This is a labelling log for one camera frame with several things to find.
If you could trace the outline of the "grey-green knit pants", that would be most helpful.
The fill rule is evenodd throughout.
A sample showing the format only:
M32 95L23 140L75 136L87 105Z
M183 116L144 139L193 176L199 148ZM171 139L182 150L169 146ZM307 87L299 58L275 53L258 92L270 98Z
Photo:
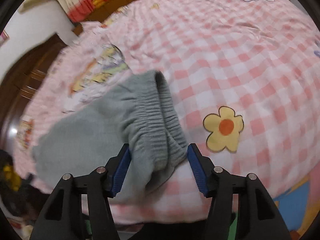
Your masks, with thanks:
M187 141L161 72L132 75L57 122L32 150L48 187L70 173L89 174L128 144L131 163L115 202L140 202L186 158Z

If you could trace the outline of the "brown wooden wardrobe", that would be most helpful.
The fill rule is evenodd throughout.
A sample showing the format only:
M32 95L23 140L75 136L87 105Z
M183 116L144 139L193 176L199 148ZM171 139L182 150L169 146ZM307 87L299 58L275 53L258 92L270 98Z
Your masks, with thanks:
M1 83L1 150L13 152L20 117L33 98L60 50L66 47L57 33L26 52Z

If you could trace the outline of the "pink checkered cartoon bedsheet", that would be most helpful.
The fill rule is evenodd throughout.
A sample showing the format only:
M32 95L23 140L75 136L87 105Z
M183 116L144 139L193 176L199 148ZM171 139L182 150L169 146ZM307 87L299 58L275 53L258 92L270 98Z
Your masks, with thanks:
M229 173L255 173L272 198L319 163L319 30L289 0L138 0L103 28L83 24L26 107L16 172L37 177L32 150L61 119L150 70L166 79L187 145ZM140 202L111 200L117 224L193 222L210 201L185 158Z

